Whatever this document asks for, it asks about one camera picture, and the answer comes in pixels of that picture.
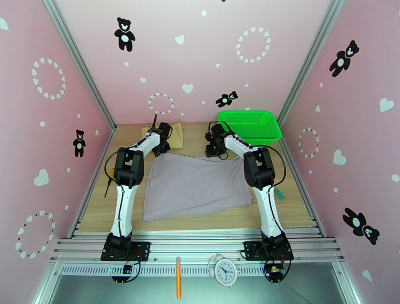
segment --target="green basket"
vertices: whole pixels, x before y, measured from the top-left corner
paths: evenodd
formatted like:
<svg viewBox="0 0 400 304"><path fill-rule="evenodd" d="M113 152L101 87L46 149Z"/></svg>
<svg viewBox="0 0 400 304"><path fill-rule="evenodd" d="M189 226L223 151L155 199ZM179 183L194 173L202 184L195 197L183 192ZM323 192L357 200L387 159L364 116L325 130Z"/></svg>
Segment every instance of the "green basket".
<svg viewBox="0 0 400 304"><path fill-rule="evenodd" d="M223 111L218 114L220 122L226 122L244 141L253 146L268 146L282 138L274 114L267 111Z"/></svg>

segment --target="black mounting plate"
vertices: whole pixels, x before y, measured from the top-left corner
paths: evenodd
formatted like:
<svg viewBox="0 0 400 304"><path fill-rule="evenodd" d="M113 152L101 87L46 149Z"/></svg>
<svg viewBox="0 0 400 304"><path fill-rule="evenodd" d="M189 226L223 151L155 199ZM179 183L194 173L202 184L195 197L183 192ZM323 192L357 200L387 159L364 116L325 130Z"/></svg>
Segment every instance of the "black mounting plate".
<svg viewBox="0 0 400 304"><path fill-rule="evenodd" d="M151 248L152 243L150 242L139 242L139 241L133 241L132 242L132 250L135 251L137 250L138 252L141 253L143 256L143 261L142 262L147 262L149 261L149 254L150 254L150 248ZM113 255L110 255L109 252L103 252L101 255L101 260L102 261L108 261L108 262L121 262L120 259L116 258ZM138 257L136 254L132 254L129 260L125 261L132 261L132 262L138 262Z"/></svg>
<svg viewBox="0 0 400 304"><path fill-rule="evenodd" d="M266 261L267 258L264 256L264 249L263 245L260 241L245 241L243 243L245 257L247 261ZM285 261L294 260L295 257L293 256L293 252L290 249L285 249L282 252L279 252L273 255L270 260L272 261L281 261L282 256L284 257Z"/></svg>

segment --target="clock face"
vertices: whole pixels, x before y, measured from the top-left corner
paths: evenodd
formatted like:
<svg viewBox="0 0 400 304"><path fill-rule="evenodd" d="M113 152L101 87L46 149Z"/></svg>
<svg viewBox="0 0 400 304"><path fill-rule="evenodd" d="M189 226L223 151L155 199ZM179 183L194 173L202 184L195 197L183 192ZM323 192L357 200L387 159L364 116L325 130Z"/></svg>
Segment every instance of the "clock face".
<svg viewBox="0 0 400 304"><path fill-rule="evenodd" d="M235 282L237 276L235 266L230 261L222 260L216 266L215 276L223 284L232 284Z"/></svg>

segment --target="ventilation grille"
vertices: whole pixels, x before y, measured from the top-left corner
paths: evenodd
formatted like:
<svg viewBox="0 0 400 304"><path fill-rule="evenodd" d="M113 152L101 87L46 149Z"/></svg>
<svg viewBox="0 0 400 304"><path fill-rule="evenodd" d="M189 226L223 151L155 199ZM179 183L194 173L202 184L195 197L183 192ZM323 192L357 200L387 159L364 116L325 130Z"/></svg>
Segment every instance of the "ventilation grille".
<svg viewBox="0 0 400 304"><path fill-rule="evenodd" d="M239 277L261 277L264 275L264 268L255 265L236 265ZM69 264L62 268L64 276L88 276L107 277L121 276L132 277L139 271L139 266L133 268L132 274L123 274L123 265L89 265ZM182 265L182 277L209 277L209 269L206 265ZM175 277L176 267L171 265L142 265L140 276L142 277Z"/></svg>

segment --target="black teddy bear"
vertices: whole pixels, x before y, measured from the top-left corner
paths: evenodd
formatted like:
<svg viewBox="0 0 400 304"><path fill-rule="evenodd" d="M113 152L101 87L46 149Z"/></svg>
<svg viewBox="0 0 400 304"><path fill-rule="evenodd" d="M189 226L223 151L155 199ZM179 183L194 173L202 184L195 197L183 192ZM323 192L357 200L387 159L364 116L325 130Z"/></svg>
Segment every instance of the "black teddy bear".
<svg viewBox="0 0 400 304"><path fill-rule="evenodd" d="M358 237L365 236L372 245L377 244L378 237L381 233L367 225L367 220L364 214L359 213L358 215L351 209L346 208L344 211L348 214L348 216L343 215L344 222L353 228L353 233Z"/></svg>
<svg viewBox="0 0 400 304"><path fill-rule="evenodd" d="M75 157L80 156L82 158L84 156L84 147L86 147L84 134L85 132L76 130L76 139L73 141L73 145L75 146Z"/></svg>
<svg viewBox="0 0 400 304"><path fill-rule="evenodd" d="M232 101L238 99L239 96L236 94L236 91L233 91L230 95L223 94L222 98L218 99L215 103L218 105L219 108L230 106Z"/></svg>
<svg viewBox="0 0 400 304"><path fill-rule="evenodd" d="M126 47L128 52L132 52L134 49L132 41L136 41L136 38L130 31L131 21L122 18L118 18L117 20L120 29L115 32L115 37L119 38L119 48L123 51Z"/></svg>
<svg viewBox="0 0 400 304"><path fill-rule="evenodd" d="M360 48L356 44L356 42L353 40L350 45L347 47L346 51L341 50L339 53L337 53L337 59L332 63L330 66L329 71L333 71L332 76L336 77L338 76L343 69L348 70L350 67L350 62L351 62L351 57L353 57L355 54L357 54L360 51Z"/></svg>

